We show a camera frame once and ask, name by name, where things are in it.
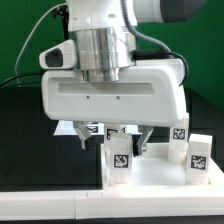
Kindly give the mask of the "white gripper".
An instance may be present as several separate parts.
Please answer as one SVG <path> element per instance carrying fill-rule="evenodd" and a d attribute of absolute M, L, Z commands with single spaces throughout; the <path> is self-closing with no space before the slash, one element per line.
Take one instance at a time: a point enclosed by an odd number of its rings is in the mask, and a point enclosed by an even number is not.
<path fill-rule="evenodd" d="M 180 59 L 141 60 L 122 68 L 115 82 L 87 82 L 76 64 L 74 42 L 65 41 L 39 56 L 42 68 L 44 111 L 52 120 L 74 121 L 83 150 L 94 148 L 94 137 L 86 122 L 139 126 L 133 154 L 147 151 L 155 127 L 171 127 L 184 118 L 186 100 Z"/>

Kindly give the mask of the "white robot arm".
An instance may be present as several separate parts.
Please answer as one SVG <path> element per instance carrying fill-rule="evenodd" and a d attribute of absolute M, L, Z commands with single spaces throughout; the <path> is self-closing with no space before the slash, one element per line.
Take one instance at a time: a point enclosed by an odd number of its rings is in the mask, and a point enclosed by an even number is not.
<path fill-rule="evenodd" d="M 87 123 L 137 125 L 143 148 L 156 127 L 172 127 L 186 113 L 185 59 L 162 44 L 136 47 L 140 23 L 183 22 L 207 0 L 65 0 L 68 40 L 39 56 L 42 97 L 52 120 L 68 120 L 84 149 L 93 146 Z"/>

